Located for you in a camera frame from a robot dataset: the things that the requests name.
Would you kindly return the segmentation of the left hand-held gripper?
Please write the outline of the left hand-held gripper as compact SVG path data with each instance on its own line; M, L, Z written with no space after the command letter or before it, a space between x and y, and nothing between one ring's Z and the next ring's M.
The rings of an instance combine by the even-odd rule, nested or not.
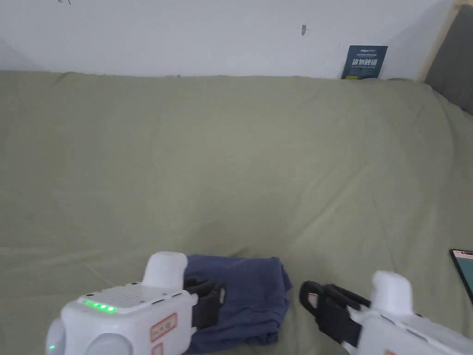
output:
M62 308L48 355L182 355L198 330L215 326L226 284L185 278L188 257L158 252L143 280L82 295Z

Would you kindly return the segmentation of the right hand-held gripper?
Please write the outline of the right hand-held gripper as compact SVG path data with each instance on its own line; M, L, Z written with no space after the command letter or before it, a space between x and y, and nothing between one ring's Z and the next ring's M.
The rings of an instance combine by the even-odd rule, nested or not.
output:
M319 329L350 355L470 355L471 339L413 310L403 276L377 271L370 300L335 284L305 281L299 301Z

